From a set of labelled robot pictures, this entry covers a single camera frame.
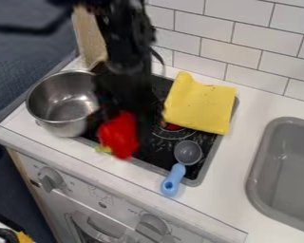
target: blue handle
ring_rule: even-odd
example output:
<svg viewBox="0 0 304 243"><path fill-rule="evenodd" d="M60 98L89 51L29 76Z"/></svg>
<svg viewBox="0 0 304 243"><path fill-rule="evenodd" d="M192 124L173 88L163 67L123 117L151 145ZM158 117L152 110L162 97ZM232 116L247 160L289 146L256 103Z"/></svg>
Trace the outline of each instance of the blue handle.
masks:
<svg viewBox="0 0 304 243"><path fill-rule="evenodd" d="M183 176L186 174L186 167L180 163L172 166L169 175L161 184L161 192L166 196L174 196L178 192Z"/></svg>

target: black stovetop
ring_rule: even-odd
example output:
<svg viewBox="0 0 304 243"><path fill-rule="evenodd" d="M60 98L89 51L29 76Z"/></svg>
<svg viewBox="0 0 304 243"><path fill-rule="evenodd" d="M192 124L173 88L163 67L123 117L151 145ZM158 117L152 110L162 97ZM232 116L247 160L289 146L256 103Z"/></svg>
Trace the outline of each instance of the black stovetop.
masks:
<svg viewBox="0 0 304 243"><path fill-rule="evenodd" d="M153 76L152 85L160 100L164 100L167 97L172 83L172 80ZM96 130L98 127L99 125L91 126L86 130L82 137L98 142L96 138ZM186 167L187 172L185 177L194 180L198 177L200 169L209 155L216 137L216 134L200 132L188 128L180 128L176 131L170 131L156 124L149 137L150 142L142 145L133 157L170 171L172 166L177 163L173 154L175 145L182 140L193 140L200 145L203 151L203 158L200 162L193 166Z"/></svg>

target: floor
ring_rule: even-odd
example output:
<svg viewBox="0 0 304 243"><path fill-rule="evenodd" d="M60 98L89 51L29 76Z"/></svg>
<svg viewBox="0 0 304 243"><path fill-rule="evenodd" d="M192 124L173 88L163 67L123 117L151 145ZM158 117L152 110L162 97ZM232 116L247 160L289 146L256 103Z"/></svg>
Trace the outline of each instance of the floor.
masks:
<svg viewBox="0 0 304 243"><path fill-rule="evenodd" d="M0 24L40 28L59 9L46 0L0 0ZM0 33L0 110L40 80L76 47L70 21L50 36ZM37 243L55 243L7 152L0 151L0 214L24 227Z"/></svg>

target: white countertop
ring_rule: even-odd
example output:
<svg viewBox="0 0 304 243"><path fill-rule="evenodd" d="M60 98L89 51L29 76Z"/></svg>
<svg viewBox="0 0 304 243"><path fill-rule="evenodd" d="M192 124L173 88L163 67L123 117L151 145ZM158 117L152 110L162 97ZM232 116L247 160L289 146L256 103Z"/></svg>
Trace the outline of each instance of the white countertop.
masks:
<svg viewBox="0 0 304 243"><path fill-rule="evenodd" d="M156 74L161 70L160 65L154 64ZM165 76L175 78L178 72L178 69L168 67ZM226 237L236 238L235 242L243 242L242 234L221 227L213 217L247 233L245 242L248 243L304 243L303 232L262 215L251 205L244 190L265 126L279 117L304 119L304 102L192 74L203 84L236 87L239 106L230 133L223 138L202 184L198 187L182 185L173 199L160 193L162 176L129 162L97 154L76 140L53 137L35 124L24 104L1 123L4 128L0 127L0 143L41 159L55 157L55 166L67 168L73 174L83 174L91 181L120 191L142 205L147 204L201 231L226 234Z"/></svg>

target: measuring cup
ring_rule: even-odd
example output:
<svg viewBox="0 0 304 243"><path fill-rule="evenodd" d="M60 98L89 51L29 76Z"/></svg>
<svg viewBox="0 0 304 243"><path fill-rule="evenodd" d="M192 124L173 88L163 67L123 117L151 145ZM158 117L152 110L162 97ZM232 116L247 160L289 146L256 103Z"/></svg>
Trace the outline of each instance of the measuring cup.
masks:
<svg viewBox="0 0 304 243"><path fill-rule="evenodd" d="M174 196L178 192L181 180L186 174L186 166L196 164L202 158L200 146L192 140L183 140L174 150L178 163L172 166L169 175L161 184L161 192L167 196Z"/></svg>

